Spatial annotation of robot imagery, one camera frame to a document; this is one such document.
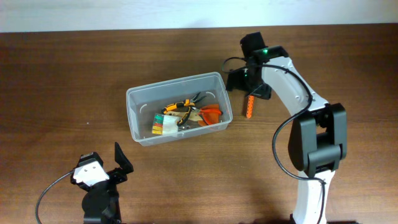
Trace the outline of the orange black needle nose pliers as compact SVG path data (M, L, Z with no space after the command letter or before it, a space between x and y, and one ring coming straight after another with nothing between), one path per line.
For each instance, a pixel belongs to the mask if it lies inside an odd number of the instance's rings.
M162 114L167 114L167 112L169 112L169 111L174 111L174 110L180 109L180 108L187 108L187 111L185 112L185 114L177 122L177 126L180 127L180 126L182 126L183 124L185 124L188 121L189 116L190 116L193 108L195 107L195 105L198 102L200 102L202 99L205 98L205 96L202 96L200 98L199 95L200 95L200 93L197 93L196 95L194 95L190 99L186 99L184 101L180 101L180 102L176 102L176 103L172 103L170 105L167 105L164 108L162 108L161 113Z

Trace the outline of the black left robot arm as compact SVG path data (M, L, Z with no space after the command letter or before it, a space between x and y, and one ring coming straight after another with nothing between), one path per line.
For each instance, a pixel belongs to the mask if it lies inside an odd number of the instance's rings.
M114 143L114 160L119 166L106 172L100 155L91 152L80 156L72 172L70 182L86 191L81 203L84 223L122 222L117 185L127 181L134 168L118 142Z

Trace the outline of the clear pack of coloured clips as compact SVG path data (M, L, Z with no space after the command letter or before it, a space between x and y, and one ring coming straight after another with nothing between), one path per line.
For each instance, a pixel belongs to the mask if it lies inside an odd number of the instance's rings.
M168 135L178 132L177 123L180 120L178 116L164 114L155 114L152 124L152 134Z

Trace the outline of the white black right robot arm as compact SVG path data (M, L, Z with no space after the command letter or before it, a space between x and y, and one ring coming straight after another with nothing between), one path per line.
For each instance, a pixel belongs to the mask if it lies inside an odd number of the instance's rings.
M277 165L298 181L289 223L326 223L328 189L347 153L346 110L318 95L296 70L287 51L280 45L267 46L260 32L245 35L240 46L245 65L227 72L227 90L243 90L264 100L275 92L290 114L271 142ZM276 150L277 137L287 124L292 125L288 152L296 174L284 167Z

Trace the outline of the clear plastic storage container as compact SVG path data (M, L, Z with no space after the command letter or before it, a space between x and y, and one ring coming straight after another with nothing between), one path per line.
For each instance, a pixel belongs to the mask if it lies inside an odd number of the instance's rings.
M223 115L211 126L200 126L189 121L189 128L165 135L152 133L155 115L165 106L187 100L199 94L204 99L199 108L217 104ZM233 112L224 81L218 72L193 75L164 82L130 88L126 92L126 107L131 136L142 146L152 146L201 134L224 130L233 120Z

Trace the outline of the orange perforated plastic strip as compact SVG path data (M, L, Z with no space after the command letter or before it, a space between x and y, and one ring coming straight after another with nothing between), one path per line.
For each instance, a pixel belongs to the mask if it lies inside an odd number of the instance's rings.
M252 117L252 111L254 107L254 97L252 95L248 96L247 104L246 104L246 117L247 119Z

